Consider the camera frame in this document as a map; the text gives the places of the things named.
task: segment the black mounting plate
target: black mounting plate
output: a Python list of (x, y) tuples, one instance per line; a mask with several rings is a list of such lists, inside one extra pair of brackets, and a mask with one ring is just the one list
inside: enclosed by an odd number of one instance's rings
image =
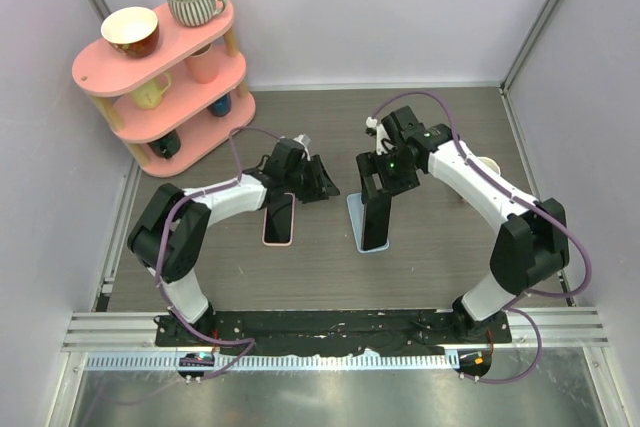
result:
[[(442, 344), (486, 344), (487, 330), (495, 344), (511, 342), (504, 312), (496, 314), (476, 337), (460, 338), (453, 328), (452, 312), (436, 310), (340, 311), (222, 311), (215, 314), (220, 339), (253, 337), (249, 355), (300, 357), (358, 355), (369, 348), (382, 356), (442, 354)], [(189, 334), (172, 315), (156, 318), (156, 346), (208, 345)], [(225, 354), (239, 353), (224, 348)]]

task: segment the white bowl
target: white bowl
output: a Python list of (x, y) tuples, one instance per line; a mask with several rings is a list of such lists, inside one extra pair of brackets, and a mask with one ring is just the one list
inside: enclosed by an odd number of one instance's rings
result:
[(158, 16), (146, 7), (126, 7), (104, 19), (100, 33), (116, 50), (131, 57), (144, 57), (158, 44)]

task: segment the smartphone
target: smartphone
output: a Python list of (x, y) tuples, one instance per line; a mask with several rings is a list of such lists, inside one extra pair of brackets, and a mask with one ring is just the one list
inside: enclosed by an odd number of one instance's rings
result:
[(271, 246), (291, 245), (293, 240), (293, 210), (295, 197), (284, 194), (276, 202), (267, 205), (264, 213), (262, 243)]

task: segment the black mug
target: black mug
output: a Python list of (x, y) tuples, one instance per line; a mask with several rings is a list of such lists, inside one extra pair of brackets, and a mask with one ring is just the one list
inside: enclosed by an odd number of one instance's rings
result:
[(175, 130), (153, 142), (149, 142), (151, 151), (163, 159), (170, 159), (176, 155), (180, 150), (180, 145), (180, 137)]

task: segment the pink shelf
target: pink shelf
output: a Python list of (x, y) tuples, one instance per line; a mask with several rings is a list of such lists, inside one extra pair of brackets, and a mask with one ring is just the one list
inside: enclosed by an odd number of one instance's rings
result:
[[(124, 128), (114, 133), (126, 142), (134, 144), (151, 142), (162, 137), (193, 117), (202, 109), (234, 89), (244, 78), (247, 64), (241, 54), (229, 57), (224, 45), (214, 45), (220, 67), (218, 76), (208, 84), (198, 84), (189, 75), (184, 62), (171, 69), (171, 87), (155, 109), (145, 110), (136, 106), (129, 95), (123, 95), (113, 105), (124, 121)], [(159, 79), (164, 85), (166, 79)]]
[(231, 112), (225, 117), (214, 117), (208, 110), (203, 110), (177, 127), (182, 146), (171, 159), (162, 159), (148, 145), (143, 145), (151, 162), (142, 168), (155, 177), (179, 174), (227, 140), (231, 129), (251, 122), (255, 113), (253, 96), (248, 94), (239, 98), (234, 91), (231, 93)]
[(73, 62), (73, 80), (81, 89), (96, 97), (126, 94), (223, 35), (233, 22), (231, 2), (222, 14), (200, 27), (180, 25), (166, 3), (154, 12), (160, 25), (156, 51), (142, 59), (130, 59), (116, 52), (106, 40), (96, 40)]

